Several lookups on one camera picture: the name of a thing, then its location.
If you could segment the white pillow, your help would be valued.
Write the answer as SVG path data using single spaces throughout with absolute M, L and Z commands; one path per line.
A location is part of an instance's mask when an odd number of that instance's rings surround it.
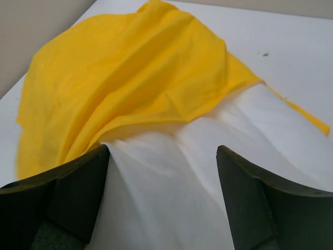
M 279 176 L 332 190 L 332 142 L 264 84 L 188 123 L 120 128 L 88 249 L 233 249 L 216 152 L 225 145 Z

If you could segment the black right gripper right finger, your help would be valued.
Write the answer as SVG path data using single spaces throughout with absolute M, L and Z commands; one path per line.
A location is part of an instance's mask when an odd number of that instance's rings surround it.
M 332 193 L 295 183 L 221 145 L 219 180 L 235 249 L 332 249 Z

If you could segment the yellow pillowcase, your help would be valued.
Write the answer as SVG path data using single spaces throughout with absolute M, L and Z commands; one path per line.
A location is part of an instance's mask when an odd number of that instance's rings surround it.
M 262 80 L 192 14 L 147 1 L 89 17 L 45 44 L 17 114 L 19 180 L 65 164 L 136 126 L 188 123 Z

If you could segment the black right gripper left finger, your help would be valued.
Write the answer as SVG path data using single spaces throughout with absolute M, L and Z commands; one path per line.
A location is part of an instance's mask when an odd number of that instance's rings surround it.
M 84 249 L 104 193 L 109 150 L 102 145 L 1 187 L 1 249 Z

